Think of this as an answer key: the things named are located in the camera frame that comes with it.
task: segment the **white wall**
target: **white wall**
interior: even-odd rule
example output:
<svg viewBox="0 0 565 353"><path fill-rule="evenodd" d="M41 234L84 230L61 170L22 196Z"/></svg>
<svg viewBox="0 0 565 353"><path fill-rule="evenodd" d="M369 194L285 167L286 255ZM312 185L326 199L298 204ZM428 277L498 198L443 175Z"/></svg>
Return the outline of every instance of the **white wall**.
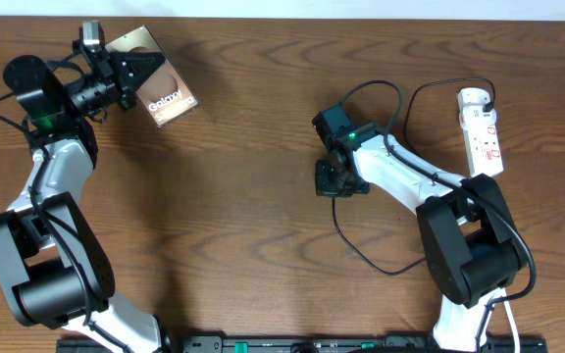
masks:
<svg viewBox="0 0 565 353"><path fill-rule="evenodd" d="M565 21L565 0L0 0L0 15Z"/></svg>

